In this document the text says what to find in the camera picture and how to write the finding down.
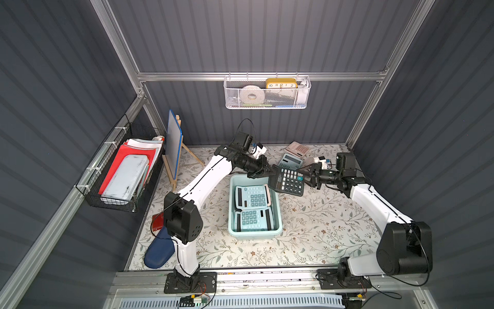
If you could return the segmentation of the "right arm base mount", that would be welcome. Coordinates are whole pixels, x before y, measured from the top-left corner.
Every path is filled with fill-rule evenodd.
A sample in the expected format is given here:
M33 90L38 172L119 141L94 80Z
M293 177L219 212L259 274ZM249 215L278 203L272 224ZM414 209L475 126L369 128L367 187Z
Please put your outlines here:
M318 269L315 279L322 290L360 289L365 292L371 288L369 279L346 274L343 270L337 269Z

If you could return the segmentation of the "mint green storage box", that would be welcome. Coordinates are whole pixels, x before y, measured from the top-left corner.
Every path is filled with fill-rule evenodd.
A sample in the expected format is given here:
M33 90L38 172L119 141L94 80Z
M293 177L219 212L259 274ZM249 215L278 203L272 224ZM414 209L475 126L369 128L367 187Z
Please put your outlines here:
M237 239L272 239L283 231L279 195L268 178L231 177L228 231Z

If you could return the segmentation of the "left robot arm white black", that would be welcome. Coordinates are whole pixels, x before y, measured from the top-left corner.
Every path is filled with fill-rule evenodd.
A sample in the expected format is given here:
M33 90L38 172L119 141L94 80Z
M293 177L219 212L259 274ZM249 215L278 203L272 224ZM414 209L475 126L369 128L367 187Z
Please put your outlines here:
M217 185L238 168L251 179L274 174L265 156L267 147L258 143L253 150L240 144L221 145L210 162L189 185L178 193L169 192L163 203L163 224L175 245L175 270L183 278L199 271L196 239L203 228L200 210Z

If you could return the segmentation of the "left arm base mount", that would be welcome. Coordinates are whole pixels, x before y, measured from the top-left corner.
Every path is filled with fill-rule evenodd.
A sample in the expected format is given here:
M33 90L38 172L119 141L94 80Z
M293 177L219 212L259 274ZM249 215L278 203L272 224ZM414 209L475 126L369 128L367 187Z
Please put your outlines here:
M165 294L201 294L214 293L217 290L217 272L198 272L185 277L178 272L167 275L163 293Z

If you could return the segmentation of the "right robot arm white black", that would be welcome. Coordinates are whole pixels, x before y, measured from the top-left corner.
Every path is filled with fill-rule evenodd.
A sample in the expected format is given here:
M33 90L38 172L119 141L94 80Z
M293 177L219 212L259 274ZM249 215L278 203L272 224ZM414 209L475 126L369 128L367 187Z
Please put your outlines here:
M371 180L359 169L335 170L311 164L297 170L310 187L333 186L358 204L373 220L381 235L375 253L345 257L339 268L343 276L390 277L430 274L433 268L432 230L423 221L415 221L389 203Z

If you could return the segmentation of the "black calculator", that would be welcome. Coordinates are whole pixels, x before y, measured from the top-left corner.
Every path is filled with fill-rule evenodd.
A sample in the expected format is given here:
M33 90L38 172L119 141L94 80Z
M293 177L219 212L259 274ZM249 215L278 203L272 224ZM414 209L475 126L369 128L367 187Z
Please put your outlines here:
M295 170L273 165L274 175L269 176L268 186L277 193L301 197L304 194L304 178Z

